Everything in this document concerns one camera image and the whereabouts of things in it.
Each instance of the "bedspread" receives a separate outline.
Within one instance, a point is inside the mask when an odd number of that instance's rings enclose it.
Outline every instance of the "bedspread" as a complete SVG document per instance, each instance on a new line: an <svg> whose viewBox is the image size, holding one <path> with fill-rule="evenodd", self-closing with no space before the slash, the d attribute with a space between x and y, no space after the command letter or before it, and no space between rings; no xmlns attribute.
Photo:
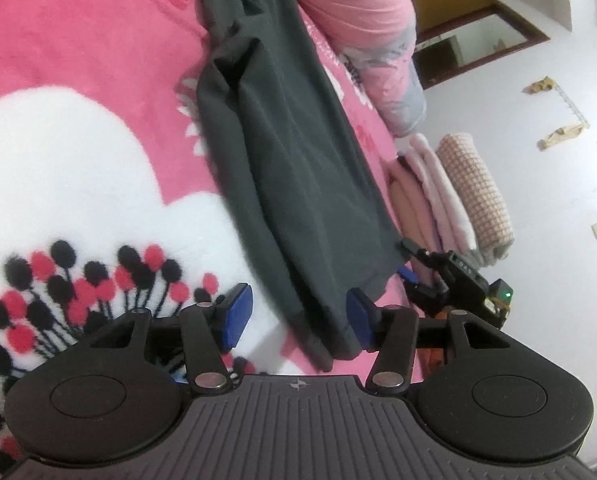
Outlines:
<svg viewBox="0 0 597 480"><path fill-rule="evenodd" d="M254 313L228 364L242 356L249 370L314 372L214 183L195 102L209 51L197 9L197 0L0 0L0 474L20 453L3 420L7 389L125 308L167 316L248 282ZM387 197L390 134L304 19ZM405 301L392 279L380 304ZM373 359L337 362L333 373L363 380Z"/></svg>

